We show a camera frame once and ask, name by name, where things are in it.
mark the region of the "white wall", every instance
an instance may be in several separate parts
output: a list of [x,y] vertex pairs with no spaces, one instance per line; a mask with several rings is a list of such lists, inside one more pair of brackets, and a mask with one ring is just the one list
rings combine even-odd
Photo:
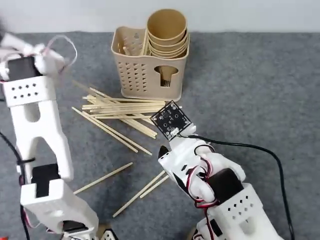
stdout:
[[320,32],[319,0],[1,0],[9,31],[113,32],[144,28],[148,16],[175,8],[200,32]]

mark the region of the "circuit board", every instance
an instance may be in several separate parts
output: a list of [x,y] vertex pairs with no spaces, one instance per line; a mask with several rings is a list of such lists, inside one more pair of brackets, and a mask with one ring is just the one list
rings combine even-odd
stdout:
[[169,141],[192,124],[174,101],[167,103],[150,119]]

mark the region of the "stack of paper cups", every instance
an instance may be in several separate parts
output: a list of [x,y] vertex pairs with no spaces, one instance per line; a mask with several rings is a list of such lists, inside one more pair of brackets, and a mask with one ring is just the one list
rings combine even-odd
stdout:
[[[186,55],[189,34],[187,20],[181,12],[174,9],[154,12],[148,19],[146,34],[146,45],[152,56],[176,59]],[[158,70],[166,81],[178,71],[172,66],[161,66]]]

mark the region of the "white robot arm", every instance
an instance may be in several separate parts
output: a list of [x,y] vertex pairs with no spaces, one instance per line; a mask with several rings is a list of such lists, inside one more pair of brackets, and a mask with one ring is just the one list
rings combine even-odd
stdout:
[[[54,233],[98,240],[97,214],[66,184],[73,179],[74,169],[54,86],[55,77],[66,66],[64,58],[43,44],[33,47],[9,33],[2,36],[0,47],[6,48],[1,56],[0,79],[22,160],[17,171],[26,177],[21,205]],[[33,166],[39,138],[54,152],[55,164]],[[108,235],[103,239],[112,240],[112,234]]]
[[204,140],[183,137],[196,126],[171,102],[151,118],[170,141],[158,162],[190,198],[204,209],[194,240],[283,240],[267,217],[263,204],[242,167],[216,153]]

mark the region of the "gray carpet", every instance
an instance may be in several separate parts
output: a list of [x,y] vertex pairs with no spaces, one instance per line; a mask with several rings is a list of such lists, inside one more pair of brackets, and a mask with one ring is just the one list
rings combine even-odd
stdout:
[[[108,120],[154,156],[135,154],[71,111],[71,106],[83,103],[81,96],[86,94],[72,85],[72,78],[114,97],[120,96],[120,83],[110,50],[112,33],[67,35],[79,53],[78,61],[57,89],[61,123],[69,139],[75,170],[69,185],[76,190],[132,161],[130,169],[80,193],[80,197],[97,212],[101,222],[111,223],[120,240],[184,240],[203,213],[171,181],[112,218],[161,171],[156,155],[166,141],[162,136],[150,140],[117,120]],[[46,43],[52,36],[20,35],[33,44]],[[65,56],[73,54],[63,41],[54,48]],[[257,144],[278,154],[283,162],[297,240],[315,240],[320,235],[319,66],[320,34],[192,33],[179,102],[200,135]],[[0,129],[14,141],[10,113],[4,104],[0,104],[0,110]],[[253,149],[216,148],[242,165],[277,232],[288,240],[274,159]],[[3,142],[0,152],[0,236],[22,240],[16,159]],[[54,162],[44,142],[38,146],[37,162]],[[46,234],[43,226],[30,234],[33,240],[57,239]]]

